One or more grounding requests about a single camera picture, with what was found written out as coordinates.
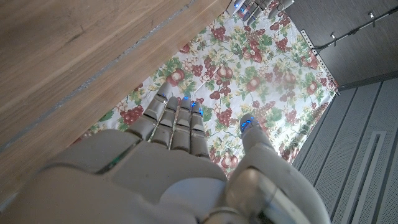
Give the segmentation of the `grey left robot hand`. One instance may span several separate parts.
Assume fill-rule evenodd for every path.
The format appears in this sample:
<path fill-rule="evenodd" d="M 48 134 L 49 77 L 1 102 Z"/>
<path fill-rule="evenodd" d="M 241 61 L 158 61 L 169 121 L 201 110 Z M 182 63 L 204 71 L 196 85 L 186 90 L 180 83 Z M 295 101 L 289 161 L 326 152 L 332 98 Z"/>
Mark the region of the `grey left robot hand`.
<path fill-rule="evenodd" d="M 250 26 L 267 9 L 271 10 L 268 19 L 272 19 L 294 2 L 295 0 L 231 0 L 226 12 L 230 16 L 239 14 L 246 25 Z"/>

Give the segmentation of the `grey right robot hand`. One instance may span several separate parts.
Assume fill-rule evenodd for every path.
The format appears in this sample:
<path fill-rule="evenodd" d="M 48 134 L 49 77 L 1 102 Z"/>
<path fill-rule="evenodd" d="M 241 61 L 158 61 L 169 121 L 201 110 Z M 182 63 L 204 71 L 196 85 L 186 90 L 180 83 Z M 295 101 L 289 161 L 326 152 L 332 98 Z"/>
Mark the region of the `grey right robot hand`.
<path fill-rule="evenodd" d="M 312 184 L 277 155 L 251 114 L 231 177 L 212 163 L 201 104 L 164 83 L 124 132 L 105 130 L 49 160 L 2 223 L 329 223 Z"/>

